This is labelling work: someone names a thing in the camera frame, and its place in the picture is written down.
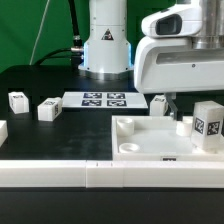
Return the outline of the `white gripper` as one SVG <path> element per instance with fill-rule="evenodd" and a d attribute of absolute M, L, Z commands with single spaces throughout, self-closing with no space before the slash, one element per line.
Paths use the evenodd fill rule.
<path fill-rule="evenodd" d="M 176 94 L 224 89 L 224 3 L 177 3 L 145 17 L 134 62 L 141 93 L 166 93 L 181 121 Z"/>

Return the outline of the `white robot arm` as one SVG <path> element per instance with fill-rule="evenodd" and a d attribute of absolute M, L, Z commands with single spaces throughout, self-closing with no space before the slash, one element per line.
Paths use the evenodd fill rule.
<path fill-rule="evenodd" d="M 126 0 L 90 0 L 90 36 L 79 69 L 96 79 L 134 72 L 140 93 L 224 89 L 224 0 L 176 0 L 145 17 L 130 60 Z"/>

